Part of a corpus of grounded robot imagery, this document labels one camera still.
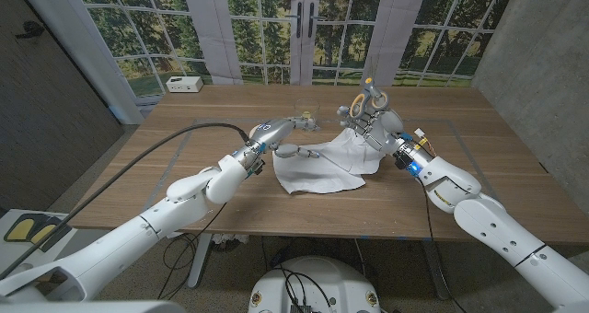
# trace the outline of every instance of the forest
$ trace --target forest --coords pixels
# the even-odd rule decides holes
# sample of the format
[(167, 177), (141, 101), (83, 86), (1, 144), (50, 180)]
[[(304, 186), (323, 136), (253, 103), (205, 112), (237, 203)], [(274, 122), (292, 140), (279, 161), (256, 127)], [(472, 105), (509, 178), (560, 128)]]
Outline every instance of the forest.
[[(85, 4), (118, 3), (118, 0), (83, 1)], [(359, 84), (374, 29), (371, 22), (376, 20), (379, 1), (352, 0), (350, 6), (350, 0), (319, 0), (317, 15), (325, 17), (326, 22), (319, 21), (316, 26), (313, 84), (333, 85), (337, 68), (340, 68), (338, 85)], [(423, 0), (399, 69), (391, 73), (396, 75), (394, 85), (416, 86), (420, 76), (407, 73), (409, 71), (426, 74), (422, 86), (444, 86), (448, 78), (435, 75), (453, 74), (465, 51), (466, 56), (456, 68), (455, 75), (474, 75), (492, 33), (474, 35), (474, 32), (452, 27), (476, 29), (491, 0), (458, 0), (447, 22), (448, 29), (430, 28), (444, 25), (453, 1)], [(497, 27), (508, 1), (498, 0), (492, 6), (482, 29)], [(121, 2), (124, 6), (155, 7), (182, 12), (180, 14), (188, 11), (186, 0)], [(228, 0), (228, 4), (230, 14), (234, 16), (231, 22), (244, 83), (263, 84), (264, 75), (267, 75), (269, 84), (289, 84), (290, 35), (295, 27), (291, 27), (288, 19), (270, 22), (260, 18), (286, 18), (291, 14), (291, 0)], [(187, 75), (202, 76), (205, 84), (211, 83), (191, 16), (174, 13), (158, 16), (154, 12), (133, 9), (127, 10), (127, 16), (118, 7), (94, 6), (89, 7), (88, 12), (138, 97), (162, 93), (149, 59), (162, 83), (172, 75), (183, 75), (182, 69)], [(346, 18), (354, 24), (346, 24)], [(143, 45), (136, 38), (131, 22)], [(439, 45), (431, 56), (438, 39)], [(129, 55), (141, 57), (118, 59)], [(467, 86), (469, 80), (453, 78), (449, 85)]]

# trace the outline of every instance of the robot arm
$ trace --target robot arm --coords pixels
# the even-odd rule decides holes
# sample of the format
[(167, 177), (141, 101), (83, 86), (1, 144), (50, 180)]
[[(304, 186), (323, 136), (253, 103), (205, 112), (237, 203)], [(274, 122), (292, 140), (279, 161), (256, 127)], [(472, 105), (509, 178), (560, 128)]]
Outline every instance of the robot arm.
[[(0, 298), (13, 302), (92, 299), (160, 239), (205, 217), (209, 210), (207, 199), (227, 203), (243, 180), (261, 172), (261, 155), (267, 149), (279, 149), (282, 140), (297, 128), (316, 130), (317, 126), (302, 118), (272, 120), (257, 126), (249, 141), (231, 156), (223, 157), (219, 167), (174, 182), (166, 198), (104, 237), (68, 257), (0, 281)], [(48, 295), (41, 295), (34, 288), (36, 281), (56, 273), (64, 281)]]
[(504, 257), (552, 306), (589, 301), (589, 275), (525, 230), (499, 202), (480, 192), (480, 183), (472, 175), (433, 157), (403, 133), (397, 113), (389, 108), (378, 110), (370, 101), (376, 95), (388, 100), (387, 94), (370, 81), (366, 83), (350, 108), (338, 109), (344, 117), (342, 126), (354, 129), (370, 146), (393, 156), (395, 165), (418, 179), (437, 207), (453, 214), (462, 229)]

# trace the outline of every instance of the glass cup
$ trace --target glass cup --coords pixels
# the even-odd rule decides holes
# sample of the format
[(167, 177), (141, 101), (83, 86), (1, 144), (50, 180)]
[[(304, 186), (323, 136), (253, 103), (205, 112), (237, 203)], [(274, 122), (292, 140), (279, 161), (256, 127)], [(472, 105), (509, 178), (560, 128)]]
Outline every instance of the glass cup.
[(294, 103), (294, 115), (318, 124), (319, 103), (314, 99), (299, 99)]

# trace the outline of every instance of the napkin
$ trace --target napkin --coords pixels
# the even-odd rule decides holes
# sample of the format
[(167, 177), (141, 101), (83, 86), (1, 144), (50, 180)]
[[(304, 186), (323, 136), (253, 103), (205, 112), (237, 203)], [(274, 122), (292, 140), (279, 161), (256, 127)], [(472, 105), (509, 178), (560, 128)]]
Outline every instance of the napkin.
[(357, 189), (365, 184), (361, 174), (375, 173), (380, 159), (385, 156), (349, 128), (331, 142), (302, 147), (319, 152), (320, 157), (281, 158), (272, 155), (276, 178), (288, 193)]

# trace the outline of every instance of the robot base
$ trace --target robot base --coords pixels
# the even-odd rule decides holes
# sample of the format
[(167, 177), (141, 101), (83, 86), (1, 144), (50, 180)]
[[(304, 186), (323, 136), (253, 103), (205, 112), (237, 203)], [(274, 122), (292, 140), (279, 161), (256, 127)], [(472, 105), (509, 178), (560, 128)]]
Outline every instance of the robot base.
[[(375, 288), (347, 264), (331, 258), (306, 256), (283, 263), (283, 268), (300, 272), (317, 282), (331, 303), (331, 309), (321, 291), (308, 279), (299, 276), (306, 294), (303, 305), (303, 289), (295, 275), (289, 277), (294, 295), (303, 312), (380, 313)], [(254, 286), (249, 298), (249, 313), (299, 313), (291, 306), (286, 293), (284, 273), (280, 269), (267, 272)]]

